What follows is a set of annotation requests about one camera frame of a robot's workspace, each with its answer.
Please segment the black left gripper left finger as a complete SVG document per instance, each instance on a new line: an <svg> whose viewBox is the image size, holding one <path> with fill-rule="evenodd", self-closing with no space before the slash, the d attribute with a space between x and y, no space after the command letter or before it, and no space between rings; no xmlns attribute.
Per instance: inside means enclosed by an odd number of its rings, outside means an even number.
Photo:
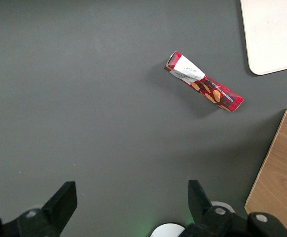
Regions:
<svg viewBox="0 0 287 237"><path fill-rule="evenodd" d="M77 208L76 184L65 182L42 208L32 208L3 223L0 237L59 237Z"/></svg>

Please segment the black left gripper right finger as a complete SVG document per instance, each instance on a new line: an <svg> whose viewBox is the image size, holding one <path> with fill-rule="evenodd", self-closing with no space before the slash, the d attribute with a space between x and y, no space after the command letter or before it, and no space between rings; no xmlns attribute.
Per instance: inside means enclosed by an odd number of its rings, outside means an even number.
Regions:
<svg viewBox="0 0 287 237"><path fill-rule="evenodd" d="M188 182L188 205L194 220L187 227L189 237L287 237L286 227L271 214L253 212L243 219L214 206L197 180Z"/></svg>

